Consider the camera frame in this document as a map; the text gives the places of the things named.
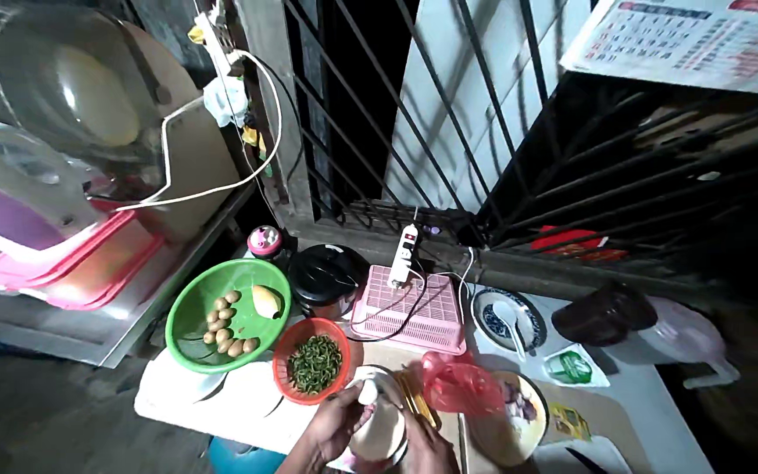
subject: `calendar page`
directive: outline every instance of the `calendar page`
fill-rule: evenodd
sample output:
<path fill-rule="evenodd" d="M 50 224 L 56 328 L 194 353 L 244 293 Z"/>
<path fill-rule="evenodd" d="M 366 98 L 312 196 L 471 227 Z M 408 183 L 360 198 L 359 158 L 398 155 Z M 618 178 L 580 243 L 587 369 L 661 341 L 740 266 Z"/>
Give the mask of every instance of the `calendar page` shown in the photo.
<path fill-rule="evenodd" d="M 607 76 L 758 92 L 758 0 L 602 0 L 561 64 Z"/>

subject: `red plastic bag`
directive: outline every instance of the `red plastic bag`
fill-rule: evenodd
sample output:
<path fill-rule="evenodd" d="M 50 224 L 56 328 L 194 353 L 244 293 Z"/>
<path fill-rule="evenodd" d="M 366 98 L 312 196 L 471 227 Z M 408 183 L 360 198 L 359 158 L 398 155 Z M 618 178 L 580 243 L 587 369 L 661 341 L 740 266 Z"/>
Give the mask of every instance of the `red plastic bag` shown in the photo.
<path fill-rule="evenodd" d="M 472 363 L 469 353 L 451 356 L 427 352 L 423 363 L 423 396 L 439 412 L 489 415 L 504 413 L 499 382 Z"/>

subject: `chopped green chili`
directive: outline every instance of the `chopped green chili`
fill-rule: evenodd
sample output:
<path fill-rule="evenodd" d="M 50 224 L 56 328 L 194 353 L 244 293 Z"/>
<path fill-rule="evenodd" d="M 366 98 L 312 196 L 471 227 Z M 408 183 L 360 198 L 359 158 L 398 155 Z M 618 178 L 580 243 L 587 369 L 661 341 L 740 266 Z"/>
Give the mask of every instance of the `chopped green chili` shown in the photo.
<path fill-rule="evenodd" d="M 341 367 L 341 351 L 329 336 L 312 336 L 288 358 L 288 377 L 297 391 L 315 395 L 329 387 Z"/>

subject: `person's hand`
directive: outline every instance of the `person's hand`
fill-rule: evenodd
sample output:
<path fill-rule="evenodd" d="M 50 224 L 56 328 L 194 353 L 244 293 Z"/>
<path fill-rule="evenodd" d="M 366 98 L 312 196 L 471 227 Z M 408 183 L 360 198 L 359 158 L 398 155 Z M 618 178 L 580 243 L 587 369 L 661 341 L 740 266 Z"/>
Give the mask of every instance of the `person's hand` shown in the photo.
<path fill-rule="evenodd" d="M 414 474 L 458 474 L 452 443 L 446 441 L 422 415 L 403 410 L 408 437 L 406 468 Z"/>
<path fill-rule="evenodd" d="M 321 453 L 325 462 L 338 458 L 355 433 L 373 414 L 374 405 L 356 401 L 363 382 L 331 394 L 321 403 L 303 436 Z"/>

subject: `green packet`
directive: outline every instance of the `green packet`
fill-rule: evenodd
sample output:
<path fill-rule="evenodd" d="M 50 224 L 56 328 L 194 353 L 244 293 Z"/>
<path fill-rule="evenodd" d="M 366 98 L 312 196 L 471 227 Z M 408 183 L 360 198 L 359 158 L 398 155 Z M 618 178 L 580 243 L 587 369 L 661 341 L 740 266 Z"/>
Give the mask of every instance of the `green packet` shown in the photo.
<path fill-rule="evenodd" d="M 607 376 L 580 344 L 573 344 L 545 357 L 543 367 L 555 384 L 564 387 L 610 386 Z"/>

